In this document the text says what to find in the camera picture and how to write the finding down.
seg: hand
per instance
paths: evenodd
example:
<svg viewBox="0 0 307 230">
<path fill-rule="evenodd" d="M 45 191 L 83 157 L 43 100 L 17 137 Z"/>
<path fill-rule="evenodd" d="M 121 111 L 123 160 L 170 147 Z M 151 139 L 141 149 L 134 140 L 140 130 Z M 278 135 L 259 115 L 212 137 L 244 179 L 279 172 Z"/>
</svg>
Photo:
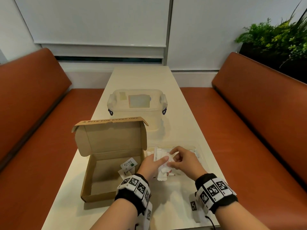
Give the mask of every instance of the hand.
<svg viewBox="0 0 307 230">
<path fill-rule="evenodd" d="M 207 173 L 201 163 L 198 161 L 196 155 L 191 151 L 181 146 L 177 146 L 170 151 L 170 154 L 174 154 L 175 152 L 179 152 L 176 154 L 176 156 L 174 156 L 175 162 L 168 162 L 168 167 L 181 170 L 194 181 L 201 175 Z"/>
<path fill-rule="evenodd" d="M 157 161 L 153 161 L 153 157 L 153 154 L 145 157 L 140 168 L 138 169 L 138 174 L 143 175 L 147 181 L 151 180 L 155 175 L 157 175 L 158 168 L 169 160 L 169 157 L 165 156 Z"/>
</svg>

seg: forearm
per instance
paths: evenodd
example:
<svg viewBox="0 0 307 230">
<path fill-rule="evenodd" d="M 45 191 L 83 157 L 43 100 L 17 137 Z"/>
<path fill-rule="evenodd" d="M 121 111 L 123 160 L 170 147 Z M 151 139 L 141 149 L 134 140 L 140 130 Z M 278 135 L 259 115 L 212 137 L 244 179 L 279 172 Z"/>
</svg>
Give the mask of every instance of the forearm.
<svg viewBox="0 0 307 230">
<path fill-rule="evenodd" d="M 215 216 L 223 230 L 269 230 L 238 202 L 219 207 Z"/>
<path fill-rule="evenodd" d="M 125 199 L 117 199 L 92 226 L 91 230 L 134 230 L 138 212 Z"/>
</svg>

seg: wristband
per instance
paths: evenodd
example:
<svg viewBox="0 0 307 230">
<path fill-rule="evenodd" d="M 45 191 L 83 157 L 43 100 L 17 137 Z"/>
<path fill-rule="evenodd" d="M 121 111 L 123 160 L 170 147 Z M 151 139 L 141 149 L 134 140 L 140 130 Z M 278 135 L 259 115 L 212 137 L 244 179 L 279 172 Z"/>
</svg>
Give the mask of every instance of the wristband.
<svg viewBox="0 0 307 230">
<path fill-rule="evenodd" d="M 201 204 L 205 214 L 212 211 L 215 214 L 220 206 L 228 206 L 238 201 L 236 193 L 221 178 L 215 174 L 204 174 L 196 181 L 196 200 Z"/>
<path fill-rule="evenodd" d="M 148 182 L 141 174 L 127 177 L 117 187 L 115 200 L 124 198 L 131 202 L 137 209 L 138 215 L 146 210 L 150 198 Z"/>
</svg>

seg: bench backrest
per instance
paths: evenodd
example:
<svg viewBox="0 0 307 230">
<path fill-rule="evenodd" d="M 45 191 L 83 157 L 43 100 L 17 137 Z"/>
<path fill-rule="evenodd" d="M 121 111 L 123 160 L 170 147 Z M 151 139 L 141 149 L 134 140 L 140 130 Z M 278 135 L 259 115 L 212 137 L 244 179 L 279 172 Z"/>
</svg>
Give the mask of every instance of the bench backrest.
<svg viewBox="0 0 307 230">
<path fill-rule="evenodd" d="M 307 183 L 307 85 L 237 53 L 212 85 Z"/>
<path fill-rule="evenodd" d="M 70 85 L 47 48 L 0 65 L 0 165 Z"/>
</svg>

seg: green plant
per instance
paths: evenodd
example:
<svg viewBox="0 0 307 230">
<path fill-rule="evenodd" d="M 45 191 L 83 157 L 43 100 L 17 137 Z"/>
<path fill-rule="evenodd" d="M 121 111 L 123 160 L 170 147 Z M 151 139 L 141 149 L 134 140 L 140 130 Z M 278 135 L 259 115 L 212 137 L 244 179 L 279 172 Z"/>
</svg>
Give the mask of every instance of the green plant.
<svg viewBox="0 0 307 230">
<path fill-rule="evenodd" d="M 307 10 L 297 22 L 291 23 L 297 7 L 290 19 L 282 20 L 279 25 L 272 26 L 268 18 L 267 22 L 244 27 L 246 32 L 235 42 L 252 43 L 255 48 L 286 56 L 287 60 L 307 58 Z"/>
</svg>

